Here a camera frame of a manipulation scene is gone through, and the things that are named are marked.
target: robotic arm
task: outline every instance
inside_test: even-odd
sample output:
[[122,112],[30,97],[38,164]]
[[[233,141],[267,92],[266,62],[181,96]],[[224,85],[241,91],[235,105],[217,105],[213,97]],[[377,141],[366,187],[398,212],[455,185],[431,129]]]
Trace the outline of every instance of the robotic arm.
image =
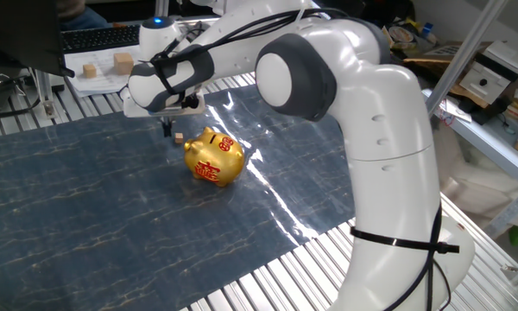
[[[137,65],[125,114],[136,105],[161,115],[196,93],[202,105],[199,88],[207,81],[255,69],[259,93],[275,111],[312,121],[333,115],[344,136],[357,226],[347,277],[330,310],[438,309],[464,279],[474,244],[460,224],[441,216],[418,80],[387,65],[389,48],[375,26],[309,17],[302,8],[300,0],[244,3],[173,58]],[[267,34],[258,23],[245,32],[261,35],[216,45],[250,22],[296,10],[305,18]]]

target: white box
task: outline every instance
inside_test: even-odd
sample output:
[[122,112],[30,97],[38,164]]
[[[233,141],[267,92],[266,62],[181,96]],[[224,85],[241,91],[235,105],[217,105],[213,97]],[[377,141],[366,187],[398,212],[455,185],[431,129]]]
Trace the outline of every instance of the white box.
[[[485,60],[483,63],[494,64],[494,68],[489,69],[480,64],[479,61],[482,62],[482,59]],[[495,41],[481,56],[476,56],[475,60],[477,61],[473,63],[460,85],[486,103],[492,104],[511,82],[495,70],[499,69],[498,72],[511,73],[513,76],[518,74],[518,52],[500,41]]]

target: sticker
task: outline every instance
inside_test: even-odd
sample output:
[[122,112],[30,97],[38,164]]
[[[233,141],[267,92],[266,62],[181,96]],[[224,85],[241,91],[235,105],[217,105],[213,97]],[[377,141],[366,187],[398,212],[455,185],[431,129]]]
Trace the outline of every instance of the sticker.
[[391,27],[389,29],[389,34],[399,42],[411,42],[414,39],[413,34],[401,27]]
[[221,169],[215,168],[209,162],[203,163],[202,161],[200,161],[194,169],[196,170],[197,175],[200,175],[208,181],[218,182],[217,173],[220,173]]
[[234,141],[229,137],[223,138],[223,141],[218,144],[218,147],[223,151],[230,151]]

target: black cable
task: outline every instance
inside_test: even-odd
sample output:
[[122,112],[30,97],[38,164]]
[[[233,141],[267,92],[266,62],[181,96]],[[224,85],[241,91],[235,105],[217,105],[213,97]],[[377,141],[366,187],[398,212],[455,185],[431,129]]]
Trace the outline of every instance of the black cable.
[[[176,62],[177,60],[180,60],[183,57],[187,58],[189,56],[195,56],[195,55],[204,53],[204,52],[206,52],[206,51],[208,51],[208,50],[210,50],[212,48],[216,48],[216,47],[219,47],[221,45],[224,45],[226,43],[230,43],[230,42],[234,42],[234,41],[240,41],[240,40],[243,40],[243,39],[248,39],[252,35],[259,34],[261,31],[266,31],[269,28],[273,28],[273,25],[274,25],[274,27],[279,27],[281,25],[284,25],[285,23],[289,24],[289,23],[293,22],[295,20],[295,18],[297,18],[299,13],[300,13],[299,10],[293,10],[293,11],[282,12],[282,13],[274,14],[272,16],[267,16],[267,17],[258,19],[256,21],[253,21],[253,22],[251,22],[249,24],[246,24],[246,25],[240,27],[239,29],[236,29],[236,30],[230,32],[228,35],[225,35],[224,37],[218,39],[217,41],[215,41],[213,43],[204,45],[204,46],[199,47],[199,48],[195,48],[194,50],[192,50],[191,52],[188,52],[188,53],[179,53],[179,54],[175,55],[174,57],[168,58],[168,59],[170,61]],[[342,16],[342,17],[347,17],[348,16],[345,12],[343,12],[342,10],[338,10],[338,9],[308,9],[308,10],[304,11],[304,14],[303,14],[302,18],[309,17],[309,16],[311,16],[313,14],[317,14],[317,13],[327,13],[327,14],[332,14],[332,15],[335,15],[335,16]],[[261,30],[254,29],[254,30],[251,30],[248,33],[241,34],[245,30],[248,30],[248,29],[253,28],[253,27],[257,26],[257,25],[263,24],[265,22],[270,22],[270,21],[273,21],[273,20],[276,20],[276,19],[279,19],[279,18],[285,18],[285,19],[283,20],[283,22],[282,21],[277,21],[277,22],[272,22],[269,25],[263,26],[263,27],[261,27]]]
[[435,264],[436,268],[438,268],[438,270],[439,270],[439,273],[441,273],[441,276],[443,277],[443,281],[445,281],[445,287],[447,288],[447,294],[449,295],[449,298],[447,298],[447,302],[439,310],[439,311],[443,311],[443,310],[445,310],[445,308],[447,308],[451,304],[451,294],[452,294],[451,286],[449,286],[449,281],[447,280],[447,276],[443,272],[443,269],[441,269],[441,266],[439,265],[439,263],[434,260],[433,264]]
[[[201,46],[193,48],[189,51],[183,50],[180,53],[177,53],[176,55],[169,57],[169,52],[174,49],[176,46],[175,42],[172,42],[169,46],[166,47],[166,49],[162,52],[159,52],[156,54],[150,61],[150,63],[154,66],[157,76],[160,78],[161,83],[165,86],[165,88],[171,93],[172,95],[175,95],[176,92],[171,87],[171,85],[168,83],[167,78],[164,76],[163,71],[161,70],[164,66],[170,66],[172,64],[176,64],[179,61],[188,60],[192,57],[197,57],[198,55],[207,52],[208,50],[212,48],[219,47],[221,45],[231,43],[234,41],[240,41],[244,39],[248,39],[251,37],[255,37],[258,35],[266,35],[273,31],[276,31],[284,26],[287,26],[291,24],[292,22],[295,22],[297,17],[299,16],[301,10],[293,10],[293,11],[287,11],[282,12],[278,14],[274,14],[272,16],[267,16],[264,18],[261,18],[259,20],[253,21],[249,24],[246,24],[239,29],[236,29],[232,32],[230,32],[228,35],[223,36],[222,38],[218,39],[217,41]],[[338,9],[308,9],[303,11],[303,15],[301,18],[307,18],[309,16],[312,16],[314,14],[318,13],[326,13],[333,16],[342,16],[342,17],[349,17],[345,12]],[[259,29],[253,29],[249,32],[243,33],[244,31],[251,29],[257,25],[264,24],[265,22],[271,22],[267,25],[261,26]],[[180,94],[180,98],[177,102],[180,102],[183,99],[183,94]]]
[[[430,237],[430,243],[432,243],[432,244],[438,243],[439,231],[441,230],[441,217],[442,217],[441,206],[439,206],[439,210],[436,213],[436,217],[435,217],[435,220],[433,221],[433,226],[432,226],[432,236]],[[422,279],[428,272],[428,269],[430,269],[430,266],[432,264],[432,258],[433,258],[434,254],[435,254],[435,251],[428,251],[428,255],[426,257],[426,261],[424,262],[424,266],[422,267],[422,270],[420,271],[419,275],[414,280],[413,284],[407,289],[407,291],[405,291],[405,293],[401,297],[399,297],[399,299],[397,299],[394,303],[389,305],[389,307],[385,308],[384,311],[395,310],[414,292],[414,290],[418,287],[420,282],[422,282]]]
[[430,258],[430,268],[428,268],[428,290],[426,299],[426,311],[432,311],[433,304],[433,257]]
[[33,110],[33,108],[35,108],[40,102],[41,102],[41,99],[37,98],[36,101],[29,108],[21,109],[19,111],[0,112],[0,117],[13,117],[13,116],[18,116],[23,113],[27,113],[27,112]]

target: monitor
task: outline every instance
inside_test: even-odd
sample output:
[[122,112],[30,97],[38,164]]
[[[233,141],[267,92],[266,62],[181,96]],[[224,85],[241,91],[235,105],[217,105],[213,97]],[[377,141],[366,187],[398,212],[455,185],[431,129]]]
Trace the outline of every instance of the monitor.
[[0,66],[74,76],[65,66],[55,0],[0,0]]

